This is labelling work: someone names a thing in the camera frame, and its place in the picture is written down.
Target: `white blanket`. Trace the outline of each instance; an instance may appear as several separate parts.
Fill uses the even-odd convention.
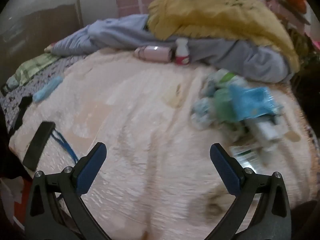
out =
[[[228,150],[228,141],[218,129],[198,131],[190,123],[191,105],[210,71],[100,50],[74,64],[47,100],[30,106],[10,147],[22,161],[42,121],[54,121],[78,157],[103,142],[106,161],[82,199],[110,237],[141,239],[147,231],[148,239],[204,239],[234,200],[209,158],[213,143]],[[282,173],[295,206],[316,191],[315,152],[290,92],[270,89],[301,141],[283,139],[264,169]],[[74,165],[71,157],[50,138],[38,170],[56,173],[68,165]]]

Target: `metal screw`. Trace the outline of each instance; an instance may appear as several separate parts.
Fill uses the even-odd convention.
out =
[[[277,172],[277,171],[276,171],[276,172],[273,173],[273,174],[274,174],[277,178],[279,178],[279,179],[281,178],[281,173],[280,173],[280,172]]]
[[[43,174],[42,171],[37,171],[36,174],[35,174],[35,177],[41,177],[42,174]]]
[[[253,170],[250,169],[250,168],[244,168],[244,172],[247,173],[247,174],[252,174]]]
[[[70,173],[72,171],[72,167],[68,166],[63,169],[65,173]]]

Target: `white bottle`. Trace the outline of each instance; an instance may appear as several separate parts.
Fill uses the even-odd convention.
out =
[[[214,77],[213,81],[216,87],[218,88],[227,88],[229,85],[238,85],[241,87],[249,87],[248,82],[245,78],[238,76],[226,69],[219,69]]]
[[[187,38],[177,38],[176,39],[177,50],[175,62],[178,65],[187,65],[190,62],[189,49],[188,49],[188,39]]]

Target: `light blue sock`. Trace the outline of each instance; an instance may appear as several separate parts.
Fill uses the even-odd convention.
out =
[[[48,84],[46,84],[41,90],[33,94],[33,101],[35,103],[45,100],[51,93],[57,88],[57,86],[62,83],[63,78],[57,76],[53,78]]]

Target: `blue cable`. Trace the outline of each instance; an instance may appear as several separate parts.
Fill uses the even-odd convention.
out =
[[[56,137],[52,132],[52,137],[64,148],[71,156],[75,164],[79,161],[78,157],[76,156],[75,152],[71,148],[71,146],[67,143],[66,139],[62,136],[61,133],[59,133],[57,130],[54,129],[54,131],[57,133],[58,137]]]

